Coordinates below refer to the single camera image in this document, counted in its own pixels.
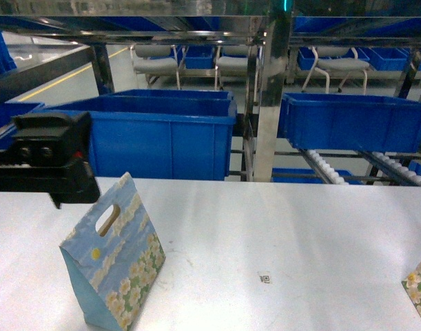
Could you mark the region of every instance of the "chair leg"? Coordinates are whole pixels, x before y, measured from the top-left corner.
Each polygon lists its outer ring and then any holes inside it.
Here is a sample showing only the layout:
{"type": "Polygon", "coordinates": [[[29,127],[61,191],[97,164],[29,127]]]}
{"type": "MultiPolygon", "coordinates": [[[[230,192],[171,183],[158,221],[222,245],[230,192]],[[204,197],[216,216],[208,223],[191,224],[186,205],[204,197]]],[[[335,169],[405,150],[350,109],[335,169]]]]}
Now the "chair leg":
{"type": "Polygon", "coordinates": [[[325,79],[327,80],[325,83],[325,94],[329,94],[329,74],[325,70],[322,70],[320,68],[315,68],[315,71],[320,72],[325,76],[325,79]]]}
{"type": "Polygon", "coordinates": [[[136,88],[140,89],[140,82],[138,81],[138,73],[134,71],[135,79],[136,79],[136,88]]]}
{"type": "Polygon", "coordinates": [[[302,87],[302,92],[305,92],[305,88],[307,88],[308,82],[311,78],[311,75],[313,74],[314,69],[316,68],[316,62],[314,62],[313,66],[311,67],[311,69],[309,70],[308,76],[305,79],[304,85],[302,87]]]}
{"type": "Polygon", "coordinates": [[[347,81],[347,79],[348,79],[349,75],[350,75],[350,72],[348,72],[348,73],[347,73],[347,75],[345,76],[345,78],[344,78],[344,79],[340,82],[340,84],[339,84],[339,88],[338,88],[337,92],[342,93],[342,88],[343,88],[343,85],[344,85],[344,84],[345,84],[345,82],[347,81]]]}
{"type": "Polygon", "coordinates": [[[215,91],[218,90],[218,67],[215,67],[215,91]]]}
{"type": "Polygon", "coordinates": [[[363,95],[367,95],[368,73],[366,70],[363,70],[363,75],[363,95]]]}
{"type": "Polygon", "coordinates": [[[180,84],[180,73],[178,72],[178,70],[176,71],[176,87],[180,90],[181,89],[181,84],[180,84]]]}

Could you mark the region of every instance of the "floor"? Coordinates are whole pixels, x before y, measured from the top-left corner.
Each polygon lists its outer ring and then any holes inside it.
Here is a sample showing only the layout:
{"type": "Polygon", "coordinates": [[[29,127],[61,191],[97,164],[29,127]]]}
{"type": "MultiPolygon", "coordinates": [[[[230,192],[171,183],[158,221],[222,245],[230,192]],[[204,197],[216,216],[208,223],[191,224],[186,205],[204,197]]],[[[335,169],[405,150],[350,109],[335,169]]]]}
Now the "floor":
{"type": "MultiPolygon", "coordinates": [[[[110,65],[117,92],[123,90],[134,89],[137,87],[137,78],[135,77],[132,64],[130,61],[130,51],[125,46],[108,46],[110,55],[110,65]]],[[[297,81],[291,86],[285,86],[285,92],[300,92],[303,81],[297,81]]],[[[311,81],[307,91],[323,93],[325,87],[323,81],[311,81]]],[[[147,86],[144,76],[138,76],[138,84],[140,88],[147,86]]],[[[213,79],[182,79],[181,85],[184,90],[212,90],[213,79]]],[[[345,94],[360,94],[361,86],[359,81],[350,81],[343,88],[345,94]]],[[[331,82],[331,91],[334,91],[338,81],[331,82]]],[[[395,90],[395,82],[386,81],[370,81],[368,94],[392,96],[395,90]]],[[[153,86],[153,88],[176,89],[174,77],[161,77],[153,86]]],[[[243,112],[245,103],[245,83],[242,79],[229,79],[225,82],[225,89],[234,93],[235,100],[238,104],[238,112],[243,112]]],[[[413,86],[410,91],[409,99],[418,100],[421,94],[421,88],[413,86]]],[[[17,97],[16,101],[41,101],[47,105],[76,101],[98,96],[95,85],[94,73],[90,65],[86,65],[78,70],[68,73],[67,75],[55,79],[44,86],[41,86],[28,93],[17,97]]],[[[234,137],[232,142],[233,149],[242,148],[242,139],[234,137]]],[[[277,151],[293,150],[287,140],[278,139],[277,151]]],[[[240,170],[241,156],[232,154],[230,170],[240,170]]],[[[355,175],[365,175],[368,169],[368,163],[360,159],[327,159],[331,166],[335,169],[345,169],[355,175]]],[[[308,168],[302,157],[282,157],[276,156],[274,160],[276,168],[308,168]]],[[[239,177],[230,176],[228,181],[239,181],[239,177]]]]}

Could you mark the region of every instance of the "small sticker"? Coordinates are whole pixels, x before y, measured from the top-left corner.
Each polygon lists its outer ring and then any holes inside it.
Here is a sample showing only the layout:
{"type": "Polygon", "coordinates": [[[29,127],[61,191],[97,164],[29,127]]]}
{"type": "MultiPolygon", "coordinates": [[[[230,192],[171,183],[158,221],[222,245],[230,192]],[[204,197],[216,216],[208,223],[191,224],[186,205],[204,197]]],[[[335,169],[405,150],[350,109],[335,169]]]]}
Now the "small sticker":
{"type": "Polygon", "coordinates": [[[91,257],[92,257],[92,259],[95,261],[95,260],[98,260],[98,259],[100,259],[100,256],[101,256],[101,252],[100,252],[100,250],[98,249],[98,248],[94,248],[93,250],[92,250],[92,253],[91,253],[91,257]]]}
{"type": "Polygon", "coordinates": [[[260,271],[258,272],[259,279],[265,284],[271,284],[271,276],[268,271],[260,271]]]}

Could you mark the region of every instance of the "metal shelf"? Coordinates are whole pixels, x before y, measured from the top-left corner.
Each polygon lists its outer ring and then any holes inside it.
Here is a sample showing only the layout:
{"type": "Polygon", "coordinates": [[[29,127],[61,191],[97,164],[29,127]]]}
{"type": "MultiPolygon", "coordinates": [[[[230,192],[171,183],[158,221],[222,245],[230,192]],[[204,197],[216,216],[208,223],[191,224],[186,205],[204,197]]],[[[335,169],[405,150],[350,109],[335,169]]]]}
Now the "metal shelf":
{"type": "MultiPolygon", "coordinates": [[[[404,36],[368,35],[374,28],[421,18],[421,1],[386,0],[87,0],[84,2],[28,0],[0,1],[0,29],[28,36],[50,37],[90,45],[94,75],[99,93],[114,90],[107,61],[107,43],[163,43],[261,45],[259,63],[260,116],[252,123],[254,106],[255,47],[250,48],[247,68],[247,95],[244,116],[244,170],[249,179],[269,181],[275,155],[276,132],[284,79],[287,76],[289,47],[316,45],[402,46],[410,47],[408,65],[400,74],[396,96],[406,98],[416,68],[421,62],[421,31],[404,36]],[[295,33],[295,17],[343,17],[342,23],[317,33],[295,33]],[[108,17],[140,17],[160,29],[127,27],[108,17]],[[219,17],[218,29],[196,29],[188,18],[219,17]],[[253,169],[253,130],[258,128],[253,169]]],[[[191,72],[192,76],[212,74],[191,72]]]]}

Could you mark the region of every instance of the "gray chair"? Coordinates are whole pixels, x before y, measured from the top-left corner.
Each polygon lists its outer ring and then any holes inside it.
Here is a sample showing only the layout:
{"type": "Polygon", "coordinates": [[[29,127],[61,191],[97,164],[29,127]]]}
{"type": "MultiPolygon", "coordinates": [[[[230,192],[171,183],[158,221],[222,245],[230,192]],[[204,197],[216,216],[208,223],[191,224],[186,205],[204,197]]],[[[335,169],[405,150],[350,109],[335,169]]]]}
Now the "gray chair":
{"type": "MultiPolygon", "coordinates": [[[[215,65],[215,90],[223,87],[222,76],[240,76],[247,74],[248,64],[248,46],[218,46],[216,51],[216,65],[215,65]]],[[[254,82],[254,96],[256,100],[256,92],[258,86],[258,65],[256,65],[255,82],[254,82]]]]}
{"type": "Polygon", "coordinates": [[[312,47],[311,51],[314,54],[314,64],[311,67],[311,70],[308,73],[307,79],[305,79],[304,85],[302,87],[302,92],[305,92],[305,88],[308,85],[308,82],[313,74],[313,71],[319,72],[325,76],[327,79],[325,86],[325,93],[329,93],[329,72],[340,71],[346,72],[345,78],[340,82],[338,92],[342,92],[342,87],[347,81],[349,75],[352,72],[362,72],[364,75],[363,79],[363,95],[367,93],[367,83],[368,83],[368,74],[367,70],[369,69],[369,63],[359,60],[358,53],[355,48],[351,48],[354,58],[342,58],[342,59],[322,59],[323,57],[342,57],[348,53],[350,48],[343,47],[312,47]]]}
{"type": "Polygon", "coordinates": [[[147,86],[150,86],[160,76],[176,75],[176,86],[180,90],[180,74],[178,65],[178,55],[175,46],[164,45],[134,45],[130,48],[130,57],[132,67],[136,75],[145,74],[147,86]],[[170,57],[171,50],[174,51],[174,57],[170,57]]]}

